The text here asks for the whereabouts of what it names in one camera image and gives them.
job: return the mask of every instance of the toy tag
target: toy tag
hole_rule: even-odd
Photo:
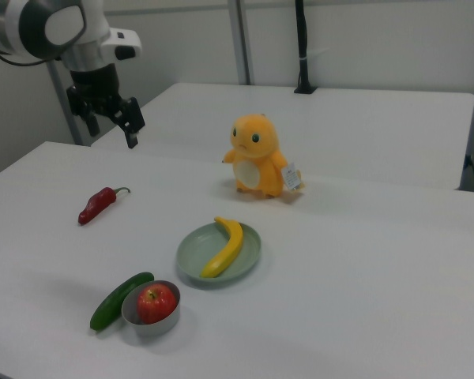
[[[290,163],[286,167],[281,169],[281,174],[283,175],[284,184],[290,191],[296,191],[303,188],[305,185],[300,180],[299,172],[295,169],[295,164]]]

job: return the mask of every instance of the apple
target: apple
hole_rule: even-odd
[[[174,312],[177,299],[169,287],[154,283],[144,288],[137,300],[137,314],[145,324],[163,320]]]

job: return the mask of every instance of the toy vegetable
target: toy vegetable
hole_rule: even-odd
[[[121,190],[130,190],[126,187],[112,189],[109,187],[103,188],[100,192],[95,193],[88,200],[86,208],[79,214],[79,224],[85,225],[93,220],[105,208],[116,201],[116,194]]]
[[[280,196],[284,184],[281,169],[288,162],[279,149],[274,124],[264,114],[242,116],[231,128],[230,139],[234,148],[223,162],[233,164],[237,190]]]

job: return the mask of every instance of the yellow banana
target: yellow banana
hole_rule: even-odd
[[[230,239],[227,245],[205,265],[200,274],[202,278],[215,278],[221,274],[237,258],[243,247],[244,234],[240,223],[222,217],[215,217],[214,221],[223,225]]]

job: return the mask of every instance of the cucumber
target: cucumber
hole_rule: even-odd
[[[141,272],[129,278],[102,301],[93,314],[89,327],[99,332],[112,324],[121,314],[121,305],[125,301],[125,297],[134,288],[154,279],[155,277],[151,272]]]

